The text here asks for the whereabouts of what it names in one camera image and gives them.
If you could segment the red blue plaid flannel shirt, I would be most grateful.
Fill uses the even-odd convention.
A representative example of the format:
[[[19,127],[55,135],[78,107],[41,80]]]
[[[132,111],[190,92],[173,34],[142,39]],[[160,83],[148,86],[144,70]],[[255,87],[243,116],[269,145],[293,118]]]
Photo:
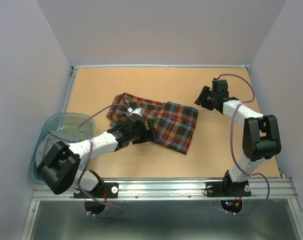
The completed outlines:
[[[159,102],[129,93],[115,96],[107,112],[110,126],[122,124],[129,116],[127,108],[144,109],[143,119],[151,120],[158,135],[157,144],[186,155],[196,128],[199,111],[191,106],[174,102]]]

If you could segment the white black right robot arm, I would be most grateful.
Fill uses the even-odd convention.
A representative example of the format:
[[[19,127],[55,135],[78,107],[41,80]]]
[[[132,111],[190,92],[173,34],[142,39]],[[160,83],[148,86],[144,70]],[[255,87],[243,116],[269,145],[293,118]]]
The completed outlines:
[[[274,115],[263,115],[231,97],[228,82],[214,79],[212,86],[204,86],[195,104],[210,111],[217,110],[243,127],[242,151],[239,160],[226,171],[221,181],[208,181],[204,194],[210,198],[251,196],[249,179],[257,167],[281,152],[278,120]]]

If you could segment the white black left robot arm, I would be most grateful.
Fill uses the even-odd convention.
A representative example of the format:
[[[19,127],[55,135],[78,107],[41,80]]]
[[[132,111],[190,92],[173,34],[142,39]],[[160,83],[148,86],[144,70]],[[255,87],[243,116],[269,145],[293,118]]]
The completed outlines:
[[[124,123],[92,139],[76,143],[56,142],[37,164],[38,175],[56,195],[72,188],[98,197],[104,181],[94,171],[87,170],[90,160],[119,151],[129,144],[158,141],[153,121],[144,120],[139,111],[136,109]]]

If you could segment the clear blue plastic bin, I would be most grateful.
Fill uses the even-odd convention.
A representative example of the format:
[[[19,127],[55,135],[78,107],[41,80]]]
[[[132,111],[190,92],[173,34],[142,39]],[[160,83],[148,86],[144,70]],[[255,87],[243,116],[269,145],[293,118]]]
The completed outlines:
[[[44,181],[39,177],[38,171],[36,170],[35,157],[36,150],[47,133],[49,131],[58,131],[71,135],[79,132],[84,133],[87,137],[88,135],[93,137],[95,133],[95,122],[92,119],[88,120],[88,118],[89,116],[86,114],[61,112],[56,113],[47,119],[39,135],[29,166],[29,176],[33,182],[39,185],[44,184]]]

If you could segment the grey crumpled shirt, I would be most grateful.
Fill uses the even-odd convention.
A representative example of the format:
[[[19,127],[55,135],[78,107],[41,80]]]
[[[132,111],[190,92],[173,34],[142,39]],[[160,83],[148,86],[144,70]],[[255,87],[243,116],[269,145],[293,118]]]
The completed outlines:
[[[87,139],[88,137],[81,132],[77,132],[75,134],[66,134],[55,130],[49,131],[37,147],[35,154],[36,170],[38,171],[40,164],[44,160],[45,156],[49,153],[51,148],[54,146],[54,144],[63,142],[67,147],[69,147],[69,150],[73,154],[78,154],[80,156],[81,154],[77,152],[77,150],[73,147],[73,144],[85,141]]]

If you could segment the aluminium back table rail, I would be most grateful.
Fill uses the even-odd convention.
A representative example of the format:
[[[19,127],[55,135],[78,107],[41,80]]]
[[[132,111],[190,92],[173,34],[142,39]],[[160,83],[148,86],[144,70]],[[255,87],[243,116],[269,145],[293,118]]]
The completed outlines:
[[[243,68],[249,65],[240,64],[100,64],[72,66],[73,70],[96,68]]]

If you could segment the aluminium table rail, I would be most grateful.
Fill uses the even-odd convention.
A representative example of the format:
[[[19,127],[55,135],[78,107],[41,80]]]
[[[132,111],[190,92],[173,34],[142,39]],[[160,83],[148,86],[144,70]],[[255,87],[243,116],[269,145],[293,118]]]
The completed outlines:
[[[240,64],[100,64],[72,66],[73,70],[96,68],[243,68],[249,65]]]
[[[205,195],[207,182],[221,181],[219,178],[106,178],[105,182],[119,184],[118,198],[108,201],[171,201],[171,200],[234,200],[236,197],[208,197]],[[297,199],[298,194],[291,179],[269,178],[269,199]],[[263,200],[267,196],[267,184],[264,179],[249,179],[251,196],[241,196],[242,200]],[[82,201],[89,200],[83,193],[76,194],[74,189],[55,195],[46,185],[36,184],[32,201]]]

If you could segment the aluminium front table rail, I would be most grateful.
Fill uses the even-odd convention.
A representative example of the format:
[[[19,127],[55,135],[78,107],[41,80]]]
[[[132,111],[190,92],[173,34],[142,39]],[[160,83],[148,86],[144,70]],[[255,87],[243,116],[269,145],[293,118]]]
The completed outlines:
[[[208,197],[205,195],[207,182],[221,181],[219,178],[106,178],[105,182],[119,184],[118,198],[108,201],[171,201],[171,200],[234,200],[236,197]],[[269,199],[297,199],[298,194],[291,179],[269,178]],[[249,179],[251,196],[241,196],[242,200],[263,200],[267,196],[267,184],[264,179]],[[74,189],[55,195],[46,185],[36,184],[32,201],[82,201],[89,200],[83,193],[76,194]]]

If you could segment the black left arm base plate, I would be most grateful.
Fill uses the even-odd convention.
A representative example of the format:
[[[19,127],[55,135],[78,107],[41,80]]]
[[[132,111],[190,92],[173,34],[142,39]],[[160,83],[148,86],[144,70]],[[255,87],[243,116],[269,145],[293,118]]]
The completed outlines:
[[[119,183],[105,182],[99,184],[94,190],[90,191],[89,194],[98,199],[116,199],[119,194]]]

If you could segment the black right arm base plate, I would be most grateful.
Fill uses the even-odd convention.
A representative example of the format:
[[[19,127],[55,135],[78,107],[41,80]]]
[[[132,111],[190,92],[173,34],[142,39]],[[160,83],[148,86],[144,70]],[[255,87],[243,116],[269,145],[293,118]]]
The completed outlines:
[[[209,181],[205,187],[206,195],[209,198],[218,197],[250,197],[252,195],[249,182],[224,182],[224,181]]]

